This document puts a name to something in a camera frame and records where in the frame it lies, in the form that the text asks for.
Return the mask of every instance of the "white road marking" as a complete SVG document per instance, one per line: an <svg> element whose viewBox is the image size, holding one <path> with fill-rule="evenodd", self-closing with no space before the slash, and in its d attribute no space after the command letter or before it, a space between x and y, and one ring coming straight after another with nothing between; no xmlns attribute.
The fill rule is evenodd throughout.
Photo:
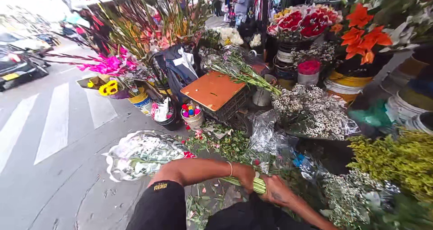
<svg viewBox="0 0 433 230"><path fill-rule="evenodd" d="M22 100L10 115L8 121L0 131L0 173L6 166L10 153L14 148L18 137L23 130L24 124L29 117L30 111L35 104L39 94Z"/></svg>
<svg viewBox="0 0 433 230"><path fill-rule="evenodd" d="M54 88L34 165L68 145L69 83Z"/></svg>
<svg viewBox="0 0 433 230"><path fill-rule="evenodd" d="M117 117L110 99L102 97L97 90L85 89L89 101L90 113L92 114L93 127L96 129L104 123Z"/></svg>
<svg viewBox="0 0 433 230"><path fill-rule="evenodd" d="M62 73L64 73L64 72L69 72L69 71L72 71L72 70L75 70L75 69L78 70L77 67L72 67L72 68L69 68L69 69L66 69L66 70L60 71L60 72L58 72L58 73L56 73L56 74L62 74Z"/></svg>

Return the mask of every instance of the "solidago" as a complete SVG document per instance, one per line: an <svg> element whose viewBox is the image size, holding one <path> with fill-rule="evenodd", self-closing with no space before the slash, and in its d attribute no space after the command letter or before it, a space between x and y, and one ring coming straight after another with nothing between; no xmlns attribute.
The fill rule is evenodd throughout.
<svg viewBox="0 0 433 230"><path fill-rule="evenodd" d="M433 201L433 135L402 130L394 138L350 137L359 168L378 180L393 180L420 200Z"/></svg>

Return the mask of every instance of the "bracelet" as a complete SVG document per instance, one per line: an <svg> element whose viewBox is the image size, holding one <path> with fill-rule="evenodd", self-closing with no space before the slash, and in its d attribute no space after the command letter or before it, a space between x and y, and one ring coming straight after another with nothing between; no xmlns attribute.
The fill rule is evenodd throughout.
<svg viewBox="0 0 433 230"><path fill-rule="evenodd" d="M231 168L231 172L230 172L230 176L229 176L229 177L231 177L231 176L233 175L233 166L232 166L232 164L230 163L230 161L228 161L228 163L230 164L230 168Z"/></svg>

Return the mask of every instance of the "sidewalk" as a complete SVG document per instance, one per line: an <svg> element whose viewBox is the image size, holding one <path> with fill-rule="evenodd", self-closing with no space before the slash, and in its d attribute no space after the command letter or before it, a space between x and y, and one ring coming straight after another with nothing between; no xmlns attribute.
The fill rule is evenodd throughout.
<svg viewBox="0 0 433 230"><path fill-rule="evenodd" d="M212 15L212 17L209 17L209 19L206 20L206 27L208 27L208 28L216 28L216 27L228 28L229 24L224 23L224 16L217 17L217 16Z"/></svg>

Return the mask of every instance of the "red rose bouquet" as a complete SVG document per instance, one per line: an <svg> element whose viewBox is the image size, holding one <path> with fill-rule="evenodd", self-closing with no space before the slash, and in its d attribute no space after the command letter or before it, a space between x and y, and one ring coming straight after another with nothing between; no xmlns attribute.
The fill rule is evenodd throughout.
<svg viewBox="0 0 433 230"><path fill-rule="evenodd" d="M340 13L328 6L290 7L274 15L268 33L283 41L296 42L317 37L342 19Z"/></svg>

